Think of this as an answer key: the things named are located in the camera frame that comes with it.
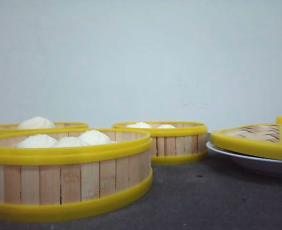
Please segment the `white bun right basket left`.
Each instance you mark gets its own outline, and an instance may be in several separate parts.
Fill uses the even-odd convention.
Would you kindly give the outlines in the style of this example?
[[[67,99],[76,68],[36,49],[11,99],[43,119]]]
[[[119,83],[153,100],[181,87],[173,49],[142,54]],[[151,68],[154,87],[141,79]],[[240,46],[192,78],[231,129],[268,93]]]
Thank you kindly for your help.
[[[134,123],[134,124],[128,124],[126,125],[126,127],[129,127],[129,128],[152,128],[152,126],[148,123],[145,123],[145,122],[137,122],[137,123]]]

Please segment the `white bun basket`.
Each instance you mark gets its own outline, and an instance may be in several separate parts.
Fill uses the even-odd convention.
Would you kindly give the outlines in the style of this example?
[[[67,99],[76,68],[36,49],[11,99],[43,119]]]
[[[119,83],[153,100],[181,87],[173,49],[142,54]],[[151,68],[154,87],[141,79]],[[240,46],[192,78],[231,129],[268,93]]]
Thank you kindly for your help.
[[[43,128],[55,128],[56,125],[49,119],[41,116],[36,116],[31,119],[27,119],[18,125],[18,129],[43,129]]]
[[[176,128],[176,127],[170,124],[161,124],[157,128],[170,129],[170,128]]]
[[[126,125],[126,127],[129,127],[129,128],[152,128],[152,126],[148,123],[145,123],[145,122],[137,122],[137,123],[134,123],[134,124],[128,124]]]

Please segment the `white bun back left basket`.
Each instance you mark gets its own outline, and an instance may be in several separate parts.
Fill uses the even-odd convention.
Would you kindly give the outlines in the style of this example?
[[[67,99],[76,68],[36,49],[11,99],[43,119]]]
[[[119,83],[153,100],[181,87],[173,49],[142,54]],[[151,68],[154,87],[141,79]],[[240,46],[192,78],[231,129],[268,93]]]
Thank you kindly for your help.
[[[27,119],[18,125],[18,129],[43,129],[43,128],[55,128],[56,125],[49,119],[41,116],[36,116],[31,119]]]

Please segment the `bamboo steamer basket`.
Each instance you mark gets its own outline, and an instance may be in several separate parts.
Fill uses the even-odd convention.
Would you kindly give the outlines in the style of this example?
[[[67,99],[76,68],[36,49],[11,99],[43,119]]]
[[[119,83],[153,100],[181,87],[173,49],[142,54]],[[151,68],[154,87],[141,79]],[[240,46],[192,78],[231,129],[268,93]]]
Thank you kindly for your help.
[[[26,131],[46,131],[46,130],[63,130],[63,129],[82,129],[88,128],[87,123],[82,122],[55,122],[55,127],[53,128],[31,128],[31,129],[19,129],[19,124],[0,124],[0,135],[19,133]]]
[[[152,138],[152,164],[172,165],[192,163],[203,159],[208,149],[208,128],[204,123],[191,121],[142,121],[152,128],[130,128],[150,133]],[[113,128],[129,128],[135,122],[119,122]],[[170,124],[176,128],[157,128],[161,124]]]
[[[152,185],[150,134],[103,129],[110,144],[19,148],[33,131],[0,135],[0,219],[55,222],[124,207]]]

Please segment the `white bun front middle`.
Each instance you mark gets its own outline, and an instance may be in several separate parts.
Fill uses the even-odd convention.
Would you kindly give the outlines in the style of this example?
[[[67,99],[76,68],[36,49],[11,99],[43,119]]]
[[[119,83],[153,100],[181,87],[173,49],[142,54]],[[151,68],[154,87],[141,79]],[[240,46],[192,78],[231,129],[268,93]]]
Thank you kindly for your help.
[[[70,147],[84,147],[88,144],[78,137],[64,137],[56,142],[53,148],[70,148]]]

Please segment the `white bun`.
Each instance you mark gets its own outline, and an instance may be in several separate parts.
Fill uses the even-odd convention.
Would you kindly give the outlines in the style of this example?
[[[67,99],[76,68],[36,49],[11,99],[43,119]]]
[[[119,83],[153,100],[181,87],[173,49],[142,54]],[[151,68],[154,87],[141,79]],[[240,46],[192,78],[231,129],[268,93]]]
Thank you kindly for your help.
[[[98,130],[88,130],[79,136],[79,139],[87,143],[89,146],[110,144],[112,141],[104,133]]]
[[[88,144],[78,137],[64,137],[56,142],[53,148],[70,148],[70,147],[84,147]]]
[[[29,136],[16,145],[17,148],[51,148],[57,140],[47,134]]]

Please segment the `woven bamboo steamer lid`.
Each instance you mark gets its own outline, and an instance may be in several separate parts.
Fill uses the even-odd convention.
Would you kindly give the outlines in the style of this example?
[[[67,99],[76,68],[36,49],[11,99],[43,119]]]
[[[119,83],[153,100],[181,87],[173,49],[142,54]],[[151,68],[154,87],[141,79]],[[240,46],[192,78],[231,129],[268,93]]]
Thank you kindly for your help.
[[[215,130],[210,139],[213,145],[225,150],[282,161],[282,116],[275,123]]]

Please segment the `white bun front right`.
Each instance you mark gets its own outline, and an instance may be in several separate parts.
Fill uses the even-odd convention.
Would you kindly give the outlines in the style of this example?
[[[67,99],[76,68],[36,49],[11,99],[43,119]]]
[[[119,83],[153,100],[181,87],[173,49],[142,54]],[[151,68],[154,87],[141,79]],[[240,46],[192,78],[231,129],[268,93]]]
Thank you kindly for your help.
[[[79,136],[79,139],[87,143],[89,146],[110,144],[112,141],[104,133],[98,130],[88,130]]]

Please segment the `white plate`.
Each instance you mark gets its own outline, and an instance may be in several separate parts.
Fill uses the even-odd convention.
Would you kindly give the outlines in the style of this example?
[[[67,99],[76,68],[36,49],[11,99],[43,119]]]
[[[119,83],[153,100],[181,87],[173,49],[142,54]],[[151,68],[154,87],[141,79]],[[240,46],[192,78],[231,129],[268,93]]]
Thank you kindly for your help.
[[[239,152],[233,152],[230,150],[222,149],[213,145],[210,141],[206,143],[208,149],[220,153],[222,155],[228,156],[234,163],[243,167],[245,170],[275,176],[282,177],[282,161],[260,158],[256,156],[250,156]]]

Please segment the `white bun front left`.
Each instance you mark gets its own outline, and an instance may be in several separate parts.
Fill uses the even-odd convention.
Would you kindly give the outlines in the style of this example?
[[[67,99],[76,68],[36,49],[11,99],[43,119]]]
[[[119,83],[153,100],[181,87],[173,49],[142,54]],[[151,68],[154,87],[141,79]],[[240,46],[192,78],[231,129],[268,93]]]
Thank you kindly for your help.
[[[57,140],[47,134],[29,136],[16,145],[17,148],[51,148]]]

